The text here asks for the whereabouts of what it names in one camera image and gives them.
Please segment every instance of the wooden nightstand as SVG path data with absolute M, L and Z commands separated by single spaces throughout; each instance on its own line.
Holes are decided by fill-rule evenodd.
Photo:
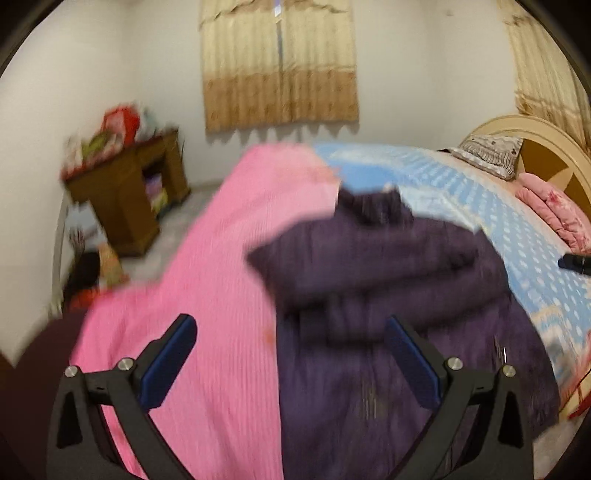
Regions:
M 162 174 L 172 203 L 189 195 L 178 131 L 130 145 L 90 169 L 63 178 L 74 202 L 92 204 L 109 243 L 121 256 L 143 255 L 160 231 L 145 192 L 146 170 Z

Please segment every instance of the red bag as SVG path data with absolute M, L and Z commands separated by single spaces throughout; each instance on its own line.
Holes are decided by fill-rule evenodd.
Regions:
M 134 143 L 135 134 L 139 128 L 139 115 L 132 105 L 119 105 L 109 110 L 103 117 L 101 130 L 111 130 L 114 134 L 120 135 L 124 141 L 123 145 L 128 146 Z

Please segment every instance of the blue polka dot bedsheet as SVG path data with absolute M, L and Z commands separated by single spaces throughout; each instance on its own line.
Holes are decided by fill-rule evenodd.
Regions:
M 568 247 L 529 207 L 446 153 L 389 145 L 314 147 L 353 192 L 395 187 L 415 215 L 483 229 L 540 333 L 561 390 L 572 384 L 582 364 L 588 364 L 590 282 L 558 267 Z

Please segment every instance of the blue gripper pad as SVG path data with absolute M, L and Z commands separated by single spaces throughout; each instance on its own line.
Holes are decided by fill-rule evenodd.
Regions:
M 428 344 L 430 347 L 428 349 L 431 350 L 429 353 L 434 355 L 436 362 L 441 361 L 438 375 L 430 361 L 424 356 L 424 353 L 427 352 L 421 350 L 421 348 L 427 347 L 427 342 L 418 337 L 416 333 L 408 333 L 407 331 L 410 331 L 410 328 L 405 329 L 397 319 L 388 319 L 385 332 L 386 347 L 396 359 L 396 363 L 419 405 L 429 410 L 437 410 L 444 393 L 442 392 L 443 379 L 441 378 L 441 375 L 445 375 L 443 357 Z
M 138 401 L 144 411 L 162 405 L 196 341 L 197 322 L 184 314 L 177 318 L 160 340 L 154 342 L 159 348 L 141 376 L 138 393 Z

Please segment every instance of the metal screw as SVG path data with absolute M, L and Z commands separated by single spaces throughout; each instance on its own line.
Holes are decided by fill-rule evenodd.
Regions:
M 447 366 L 456 372 L 464 368 L 464 362 L 462 362 L 458 357 L 453 356 L 447 360 Z
M 77 373 L 78 373 L 78 367 L 76 367 L 75 365 L 70 365 L 68 368 L 66 368 L 64 375 L 68 378 L 72 378 L 72 377 L 75 377 Z
M 133 358 L 122 358 L 121 360 L 119 360 L 119 363 L 117 364 L 117 368 L 119 370 L 123 370 L 124 372 L 130 370 L 132 366 L 134 366 Z
M 509 378 L 513 378 L 517 374 L 517 370 L 513 365 L 505 365 L 503 367 L 503 375 Z

